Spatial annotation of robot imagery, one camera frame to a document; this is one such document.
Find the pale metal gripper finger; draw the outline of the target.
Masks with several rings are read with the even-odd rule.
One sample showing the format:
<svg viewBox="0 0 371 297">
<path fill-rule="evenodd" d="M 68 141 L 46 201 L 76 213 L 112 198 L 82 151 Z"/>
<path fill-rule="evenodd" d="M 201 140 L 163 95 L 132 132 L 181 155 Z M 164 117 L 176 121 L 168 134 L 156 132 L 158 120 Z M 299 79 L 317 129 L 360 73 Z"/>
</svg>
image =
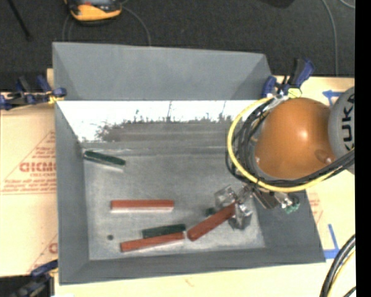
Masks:
<svg viewBox="0 0 371 297">
<path fill-rule="evenodd" d="M 250 225 L 252 215 L 252 211 L 245 204 L 236 204 L 234 215 L 228 220 L 228 223 L 232 229 L 244 230 Z"/>
<path fill-rule="evenodd" d="M 235 191 L 232 187 L 226 187 L 215 192 L 215 208 L 225 208 L 232 203 L 243 202 L 242 191 Z"/>
</svg>

